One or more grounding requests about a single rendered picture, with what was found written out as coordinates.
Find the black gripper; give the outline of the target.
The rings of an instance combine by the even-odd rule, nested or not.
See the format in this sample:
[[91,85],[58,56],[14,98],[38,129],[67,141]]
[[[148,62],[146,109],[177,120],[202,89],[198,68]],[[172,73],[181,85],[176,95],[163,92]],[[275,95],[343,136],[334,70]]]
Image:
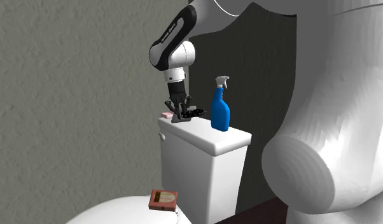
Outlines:
[[[169,111],[173,114],[173,119],[180,120],[181,114],[185,115],[190,107],[191,97],[186,94],[184,81],[168,83],[169,99],[164,103],[168,107]],[[179,112],[179,106],[174,104],[181,104],[181,113]]]

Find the black lumpy object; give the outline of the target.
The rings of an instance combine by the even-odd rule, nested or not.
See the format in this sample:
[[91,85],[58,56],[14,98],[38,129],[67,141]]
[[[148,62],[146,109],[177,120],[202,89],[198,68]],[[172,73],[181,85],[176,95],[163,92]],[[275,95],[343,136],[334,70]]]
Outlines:
[[188,108],[181,112],[181,121],[190,121],[193,117],[202,116],[206,110],[199,108]]

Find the red-brown flat box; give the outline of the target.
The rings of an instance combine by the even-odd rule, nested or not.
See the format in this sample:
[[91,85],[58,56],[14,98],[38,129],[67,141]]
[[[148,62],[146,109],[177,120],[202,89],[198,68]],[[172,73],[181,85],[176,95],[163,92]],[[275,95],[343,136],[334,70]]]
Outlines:
[[149,209],[159,211],[176,211],[178,193],[176,191],[152,190]]

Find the white toilet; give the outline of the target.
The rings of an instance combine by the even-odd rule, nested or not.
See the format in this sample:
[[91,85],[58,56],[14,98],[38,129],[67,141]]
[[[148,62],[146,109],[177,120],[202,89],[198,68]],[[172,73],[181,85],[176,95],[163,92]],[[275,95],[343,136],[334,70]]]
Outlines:
[[251,134],[211,127],[195,117],[159,118],[162,188],[177,192],[176,210],[149,209],[152,194],[122,197],[83,211],[66,224],[216,224],[235,214]]

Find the blue spray bottle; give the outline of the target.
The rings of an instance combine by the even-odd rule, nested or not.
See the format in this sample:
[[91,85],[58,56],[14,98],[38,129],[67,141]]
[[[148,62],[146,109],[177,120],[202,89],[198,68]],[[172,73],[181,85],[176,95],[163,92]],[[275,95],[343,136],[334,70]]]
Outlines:
[[229,76],[216,77],[216,90],[211,103],[211,127],[226,132],[230,124],[230,108],[223,100],[223,89],[227,88]]

